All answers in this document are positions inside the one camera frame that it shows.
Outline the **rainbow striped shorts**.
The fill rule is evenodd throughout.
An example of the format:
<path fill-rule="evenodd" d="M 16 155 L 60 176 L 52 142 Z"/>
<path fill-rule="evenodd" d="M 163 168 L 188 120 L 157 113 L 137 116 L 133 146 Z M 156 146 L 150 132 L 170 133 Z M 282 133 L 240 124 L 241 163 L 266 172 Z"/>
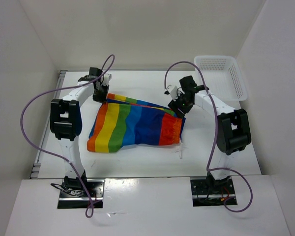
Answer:
<path fill-rule="evenodd" d="M 109 93 L 98 110 L 87 150 L 115 153 L 124 146 L 178 144 L 185 119 L 169 108 Z"/>

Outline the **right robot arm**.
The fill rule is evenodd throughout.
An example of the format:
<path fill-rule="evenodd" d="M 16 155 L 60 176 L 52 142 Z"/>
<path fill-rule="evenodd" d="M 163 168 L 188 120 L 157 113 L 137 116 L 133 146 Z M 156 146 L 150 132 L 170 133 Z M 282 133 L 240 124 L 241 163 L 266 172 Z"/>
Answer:
<path fill-rule="evenodd" d="M 231 168 L 239 152 L 251 143 L 248 114 L 244 109 L 235 109 L 212 93 L 207 93 L 203 85 L 197 85 L 192 76 L 180 79 L 180 88 L 168 85 L 165 94 L 172 98 L 168 106 L 179 118 L 196 105 L 211 115 L 216 121 L 214 133 L 214 153 L 209 161 L 206 188 L 209 194 L 222 190 L 230 179 Z"/>

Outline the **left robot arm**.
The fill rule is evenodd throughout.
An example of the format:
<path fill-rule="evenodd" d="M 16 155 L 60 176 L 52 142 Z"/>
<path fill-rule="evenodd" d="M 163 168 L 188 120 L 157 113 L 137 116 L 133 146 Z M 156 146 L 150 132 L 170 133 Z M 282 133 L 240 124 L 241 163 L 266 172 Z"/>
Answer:
<path fill-rule="evenodd" d="M 85 196 L 89 189 L 79 151 L 79 135 L 83 128 L 81 106 L 89 97 L 96 102 L 106 102 L 112 76 L 101 76 L 102 73 L 101 69 L 91 67 L 89 74 L 81 77 L 68 95 L 51 101 L 50 130 L 59 141 L 65 158 L 63 183 L 52 186 L 71 196 Z"/>

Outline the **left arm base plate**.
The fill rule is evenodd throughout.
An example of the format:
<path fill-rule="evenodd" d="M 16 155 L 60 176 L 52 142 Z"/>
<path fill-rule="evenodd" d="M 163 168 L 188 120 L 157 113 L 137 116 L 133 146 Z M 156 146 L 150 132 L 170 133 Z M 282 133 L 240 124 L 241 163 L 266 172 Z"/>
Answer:
<path fill-rule="evenodd" d="M 87 181 L 86 187 L 94 202 L 94 208 L 103 208 L 105 180 L 87 179 Z M 90 206 L 89 197 L 83 189 L 65 188 L 64 182 L 62 184 L 52 183 L 51 186 L 60 191 L 57 209 L 86 209 Z"/>

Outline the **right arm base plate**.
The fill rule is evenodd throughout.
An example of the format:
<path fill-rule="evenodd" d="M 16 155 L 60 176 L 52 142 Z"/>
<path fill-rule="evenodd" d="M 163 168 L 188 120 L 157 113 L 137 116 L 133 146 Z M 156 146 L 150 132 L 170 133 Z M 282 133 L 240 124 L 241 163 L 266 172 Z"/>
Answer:
<path fill-rule="evenodd" d="M 230 178 L 217 187 L 209 187 L 205 177 L 191 178 L 191 194 L 193 207 L 212 207 L 237 205 L 233 180 Z"/>

